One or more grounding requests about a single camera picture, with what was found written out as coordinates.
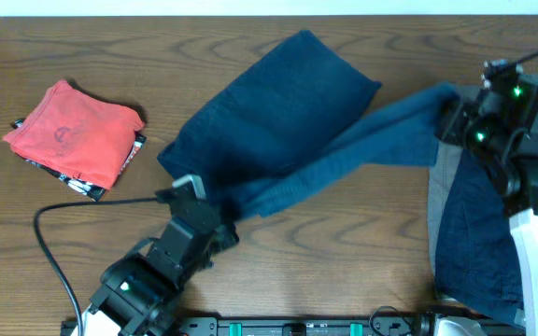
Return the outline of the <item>dark blue denim shorts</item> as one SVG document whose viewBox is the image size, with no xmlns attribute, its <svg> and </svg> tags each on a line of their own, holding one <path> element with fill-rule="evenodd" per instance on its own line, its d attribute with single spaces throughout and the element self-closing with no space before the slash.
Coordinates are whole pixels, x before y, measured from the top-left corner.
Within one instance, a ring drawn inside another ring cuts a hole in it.
<svg viewBox="0 0 538 336">
<path fill-rule="evenodd" d="M 365 163 L 433 165 L 456 90 L 442 83 L 370 111 L 379 87 L 299 32 L 191 117 L 159 163 L 175 178 L 200 176 L 208 200 L 236 220 L 285 210 Z"/>
</svg>

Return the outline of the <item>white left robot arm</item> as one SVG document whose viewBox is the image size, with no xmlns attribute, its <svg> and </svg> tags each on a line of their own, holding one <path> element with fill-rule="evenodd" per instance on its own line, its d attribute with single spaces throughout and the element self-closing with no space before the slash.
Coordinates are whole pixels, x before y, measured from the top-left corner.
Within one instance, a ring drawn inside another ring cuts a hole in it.
<svg viewBox="0 0 538 336">
<path fill-rule="evenodd" d="M 74 335 L 177 335 L 174 310 L 186 284 L 238 244 L 234 222 L 207 201 L 203 180 L 184 175 L 155 193 L 171 217 L 101 275 Z"/>
</svg>

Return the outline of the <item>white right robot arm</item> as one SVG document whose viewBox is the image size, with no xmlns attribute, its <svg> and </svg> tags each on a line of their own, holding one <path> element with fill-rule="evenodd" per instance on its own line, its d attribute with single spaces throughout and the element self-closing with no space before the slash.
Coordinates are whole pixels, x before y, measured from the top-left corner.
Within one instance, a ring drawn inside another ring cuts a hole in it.
<svg viewBox="0 0 538 336">
<path fill-rule="evenodd" d="M 526 332 L 538 335 L 538 76 L 521 61 L 484 65 L 483 87 L 445 112 L 437 137 L 484 165 L 517 248 Z"/>
</svg>

